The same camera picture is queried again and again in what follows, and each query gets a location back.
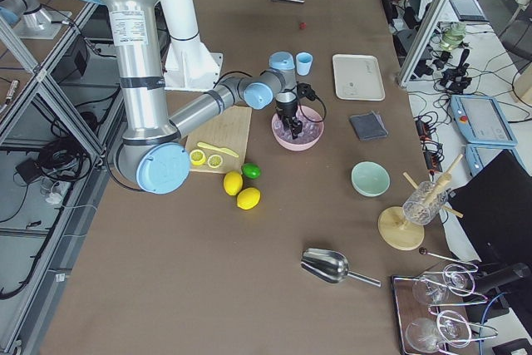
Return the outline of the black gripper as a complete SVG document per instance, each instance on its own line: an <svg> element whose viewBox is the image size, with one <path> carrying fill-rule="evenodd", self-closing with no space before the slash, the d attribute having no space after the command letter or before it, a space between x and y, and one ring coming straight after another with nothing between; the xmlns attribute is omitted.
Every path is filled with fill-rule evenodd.
<svg viewBox="0 0 532 355"><path fill-rule="evenodd" d="M276 112L283 123L285 131L291 131L292 138L296 140L302 133L303 123L297 119L298 98L292 91L281 92L276 95Z"/></svg>

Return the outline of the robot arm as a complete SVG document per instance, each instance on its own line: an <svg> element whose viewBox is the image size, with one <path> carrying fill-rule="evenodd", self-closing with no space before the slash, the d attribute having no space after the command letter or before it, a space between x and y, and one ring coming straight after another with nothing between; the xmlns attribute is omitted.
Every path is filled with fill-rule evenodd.
<svg viewBox="0 0 532 355"><path fill-rule="evenodd" d="M258 76L223 78L200 40L193 0L83 1L109 12L128 123L116 167L142 190L178 189L190 171L180 140L238 102L274 104L284 128L301 132L290 53L274 53Z"/></svg>

